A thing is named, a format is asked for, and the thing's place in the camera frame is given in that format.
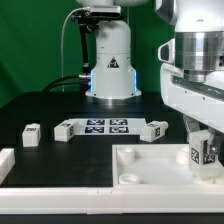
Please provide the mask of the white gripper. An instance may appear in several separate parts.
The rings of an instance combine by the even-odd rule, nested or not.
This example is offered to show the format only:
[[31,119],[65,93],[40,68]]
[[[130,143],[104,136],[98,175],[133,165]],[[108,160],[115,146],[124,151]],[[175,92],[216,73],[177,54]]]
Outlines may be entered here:
[[[163,63],[160,68],[161,96],[167,106],[185,114],[183,121],[187,133],[199,131],[199,122],[224,132],[224,101],[177,86],[172,83],[173,76],[181,77],[182,70]],[[223,134],[211,133],[208,139],[208,154],[219,155],[223,141]]]

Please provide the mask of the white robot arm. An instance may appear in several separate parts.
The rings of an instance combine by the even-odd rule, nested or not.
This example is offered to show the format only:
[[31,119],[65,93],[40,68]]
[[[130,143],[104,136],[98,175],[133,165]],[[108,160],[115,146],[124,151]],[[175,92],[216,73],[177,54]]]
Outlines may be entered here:
[[[130,29],[121,8],[149,0],[77,0],[84,30],[97,32],[97,62],[87,94],[123,100],[137,93],[130,66]],[[224,144],[224,0],[155,0],[155,12],[175,27],[158,58],[162,99],[181,112],[188,136],[208,126],[207,153]]]

